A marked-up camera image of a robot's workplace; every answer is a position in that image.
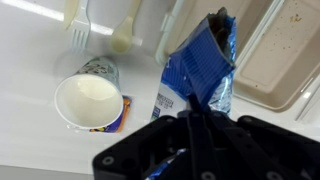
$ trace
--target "black plastic part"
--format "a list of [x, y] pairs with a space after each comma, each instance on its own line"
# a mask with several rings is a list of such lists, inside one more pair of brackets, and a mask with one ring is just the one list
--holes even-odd
[[254, 117], [235, 123], [218, 111], [183, 111], [103, 151], [93, 170], [96, 180], [140, 180], [174, 159], [158, 179], [198, 180], [209, 172], [215, 180], [317, 180], [319, 152], [319, 143]]

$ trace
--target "white table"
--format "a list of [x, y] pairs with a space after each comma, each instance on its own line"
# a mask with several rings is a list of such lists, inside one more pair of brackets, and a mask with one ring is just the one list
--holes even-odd
[[[148, 123], [162, 72], [151, 55], [168, 4], [145, 1], [132, 52], [115, 56], [107, 39], [126, 14], [121, 7], [130, 3], [91, 1], [90, 53], [81, 56], [69, 51], [71, 36], [62, 29], [64, 1], [0, 0], [0, 165], [90, 174], [97, 153]], [[105, 54], [119, 67], [123, 94], [133, 98], [125, 129], [119, 134], [70, 130], [54, 108], [55, 88], [91, 57]], [[289, 113], [279, 115], [235, 98], [232, 117], [252, 114], [280, 126], [302, 127], [299, 133], [319, 140], [314, 134], [319, 129], [306, 130], [308, 126], [292, 120], [305, 101], [300, 99]]]

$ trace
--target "cup rim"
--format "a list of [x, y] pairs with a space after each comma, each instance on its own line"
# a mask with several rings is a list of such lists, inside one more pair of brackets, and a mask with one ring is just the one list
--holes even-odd
[[[107, 123], [107, 124], [101, 125], [101, 126], [80, 126], [80, 125], [78, 125], [78, 124], [75, 124], [75, 123], [71, 122], [70, 120], [68, 120], [68, 118], [66, 118], [66, 117], [63, 115], [63, 113], [62, 113], [62, 112], [60, 111], [60, 109], [59, 109], [58, 102], [57, 102], [58, 92], [59, 92], [59, 90], [60, 90], [60, 88], [61, 88], [61, 86], [62, 86], [63, 84], [65, 84], [67, 81], [69, 81], [69, 80], [71, 80], [71, 79], [74, 79], [74, 78], [76, 78], [76, 77], [79, 77], [79, 76], [93, 76], [93, 77], [95, 77], [95, 78], [100, 78], [100, 79], [104, 80], [105, 82], [109, 83], [111, 86], [113, 86], [113, 87], [116, 89], [116, 91], [118, 92], [118, 94], [119, 94], [120, 97], [121, 97], [121, 107], [120, 107], [120, 111], [119, 111], [119, 113], [118, 113], [118, 115], [117, 115], [117, 118], [115, 118], [115, 119], [114, 119], [113, 121], [111, 121], [110, 123]], [[76, 75], [70, 76], [70, 77], [64, 79], [62, 82], [60, 82], [60, 84], [58, 85], [58, 87], [56, 88], [55, 93], [54, 93], [54, 105], [55, 105], [55, 108], [56, 108], [56, 110], [58, 111], [59, 115], [60, 115], [65, 121], [67, 121], [68, 123], [70, 123], [71, 125], [74, 125], [74, 126], [76, 126], [76, 127], [82, 128], [82, 129], [98, 129], [98, 128], [102, 128], [102, 127], [109, 126], [109, 125], [111, 125], [112, 123], [114, 123], [115, 121], [117, 121], [117, 120], [119, 119], [119, 117], [120, 117], [121, 114], [123, 113], [123, 96], [122, 96], [122, 94], [121, 94], [121, 92], [120, 92], [120, 90], [118, 89], [117, 86], [115, 86], [112, 82], [108, 81], [107, 79], [105, 79], [105, 78], [103, 78], [103, 77], [100, 77], [100, 76], [97, 76], [97, 75], [93, 75], [93, 74], [76, 74]]]

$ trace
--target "paper cup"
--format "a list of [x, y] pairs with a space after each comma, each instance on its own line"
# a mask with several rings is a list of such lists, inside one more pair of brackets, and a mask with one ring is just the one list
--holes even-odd
[[108, 126], [123, 111], [119, 71], [104, 57], [95, 58], [60, 83], [55, 106], [68, 123], [84, 129]]

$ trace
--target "white plastic fork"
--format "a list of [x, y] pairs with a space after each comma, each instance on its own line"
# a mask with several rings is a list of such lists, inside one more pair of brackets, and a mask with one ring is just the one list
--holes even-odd
[[72, 31], [72, 50], [83, 52], [90, 33], [90, 21], [87, 16], [88, 0], [79, 0], [79, 8], [70, 30]]

